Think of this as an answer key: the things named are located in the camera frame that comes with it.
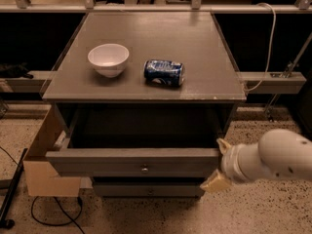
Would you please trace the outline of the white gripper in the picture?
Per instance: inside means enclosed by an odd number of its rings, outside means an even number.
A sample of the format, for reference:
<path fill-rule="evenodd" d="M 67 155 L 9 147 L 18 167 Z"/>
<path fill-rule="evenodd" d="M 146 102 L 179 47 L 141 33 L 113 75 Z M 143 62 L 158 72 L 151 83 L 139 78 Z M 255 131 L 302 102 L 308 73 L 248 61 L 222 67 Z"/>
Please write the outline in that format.
<path fill-rule="evenodd" d="M 221 159 L 221 170 L 216 169 L 200 188 L 214 193 L 228 189 L 232 182 L 248 183 L 263 178 L 263 166 L 258 153 L 258 146 L 254 144 L 231 145 L 223 138 L 216 140 Z"/>

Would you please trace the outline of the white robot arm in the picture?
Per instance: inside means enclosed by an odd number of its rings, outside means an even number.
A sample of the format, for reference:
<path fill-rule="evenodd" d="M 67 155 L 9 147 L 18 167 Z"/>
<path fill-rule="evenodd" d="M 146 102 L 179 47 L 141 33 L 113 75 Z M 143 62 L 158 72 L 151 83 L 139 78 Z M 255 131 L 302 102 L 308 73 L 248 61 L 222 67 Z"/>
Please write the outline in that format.
<path fill-rule="evenodd" d="M 267 180 L 312 180 L 312 141 L 284 129 L 266 132 L 257 143 L 231 145 L 217 140 L 221 160 L 200 188 L 205 192 L 233 184 Z"/>

